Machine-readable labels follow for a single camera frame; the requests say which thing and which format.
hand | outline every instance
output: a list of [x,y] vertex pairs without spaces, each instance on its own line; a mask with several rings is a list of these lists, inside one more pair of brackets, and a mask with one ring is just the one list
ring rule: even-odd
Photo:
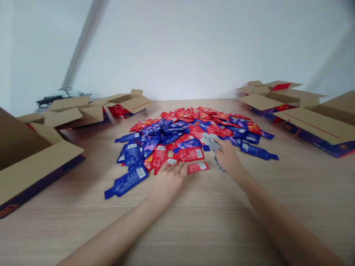
[[160,168],[152,191],[147,199],[159,208],[167,209],[179,194],[187,176],[188,167],[184,162],[168,164]]
[[216,158],[219,165],[226,171],[232,178],[236,178],[238,171],[243,169],[239,157],[236,153],[235,147],[227,140],[214,139],[220,144],[222,150],[216,151]]

packaging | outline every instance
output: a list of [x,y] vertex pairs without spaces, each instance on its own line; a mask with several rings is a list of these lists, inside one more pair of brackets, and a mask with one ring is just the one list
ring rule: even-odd
[[153,105],[153,102],[143,96],[143,90],[133,89],[130,94],[116,94],[92,104],[107,106],[113,117],[127,119]]
[[319,98],[326,96],[293,89],[301,85],[287,81],[274,81],[267,84],[262,84],[261,81],[250,81],[248,86],[237,89],[247,94],[238,100],[248,104],[249,110],[257,115],[271,122],[278,122],[282,119],[274,113],[299,106],[317,105]]
[[78,129],[111,122],[106,106],[89,101],[89,96],[55,100],[47,111],[20,116],[17,119],[22,123],[33,122],[57,130]]
[[355,91],[320,105],[279,112],[284,128],[339,158],[355,151]]
[[26,126],[0,108],[0,219],[85,160],[52,126]]

forearm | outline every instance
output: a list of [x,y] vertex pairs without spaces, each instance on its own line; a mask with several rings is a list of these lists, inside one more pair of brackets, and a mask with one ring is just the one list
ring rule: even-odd
[[266,230],[290,265],[343,265],[243,167],[231,175],[248,197]]
[[58,266],[108,266],[160,217],[165,209],[145,199],[132,211],[116,220],[74,251]]

left hand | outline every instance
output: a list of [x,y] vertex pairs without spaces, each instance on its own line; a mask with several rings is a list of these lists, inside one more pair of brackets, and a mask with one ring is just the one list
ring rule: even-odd
[[147,200],[157,207],[168,208],[181,191],[186,180],[187,171],[188,166],[184,162],[180,162],[178,165],[168,164],[167,162],[163,164]]

right hand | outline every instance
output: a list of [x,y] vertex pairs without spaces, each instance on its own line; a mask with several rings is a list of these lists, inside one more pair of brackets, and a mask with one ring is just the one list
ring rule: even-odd
[[234,177],[240,169],[243,168],[239,157],[236,153],[235,147],[227,140],[214,139],[220,144],[223,151],[216,151],[216,158],[219,165],[224,171],[226,171],[231,177]]

